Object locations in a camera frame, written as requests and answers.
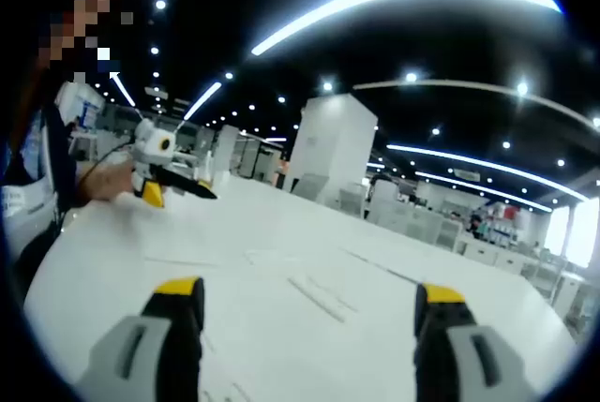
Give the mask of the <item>person's left hand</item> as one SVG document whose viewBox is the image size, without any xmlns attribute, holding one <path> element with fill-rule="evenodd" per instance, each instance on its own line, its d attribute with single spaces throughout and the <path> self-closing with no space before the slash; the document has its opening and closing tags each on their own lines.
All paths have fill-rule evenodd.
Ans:
<svg viewBox="0 0 600 402">
<path fill-rule="evenodd" d="M 116 164 L 85 163 L 77 173 L 75 204 L 90 201 L 112 201 L 122 193 L 132 193 L 133 162 L 128 159 Z"/>
</svg>

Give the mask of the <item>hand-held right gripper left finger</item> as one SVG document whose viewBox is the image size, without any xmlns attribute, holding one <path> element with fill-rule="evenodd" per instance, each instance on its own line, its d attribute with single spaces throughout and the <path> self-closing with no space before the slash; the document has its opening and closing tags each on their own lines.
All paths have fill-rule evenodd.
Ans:
<svg viewBox="0 0 600 402">
<path fill-rule="evenodd" d="M 90 350 L 76 384 L 85 401 L 198 401 L 204 283 L 156 287 L 142 312 L 118 321 Z"/>
</svg>

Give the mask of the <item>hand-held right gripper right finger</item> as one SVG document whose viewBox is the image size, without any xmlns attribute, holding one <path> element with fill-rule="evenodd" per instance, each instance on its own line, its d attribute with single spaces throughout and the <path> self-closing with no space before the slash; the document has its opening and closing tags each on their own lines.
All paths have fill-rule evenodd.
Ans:
<svg viewBox="0 0 600 402">
<path fill-rule="evenodd" d="M 518 353 L 478 323 L 462 294 L 416 287 L 413 353 L 417 401 L 534 401 Z"/>
</svg>

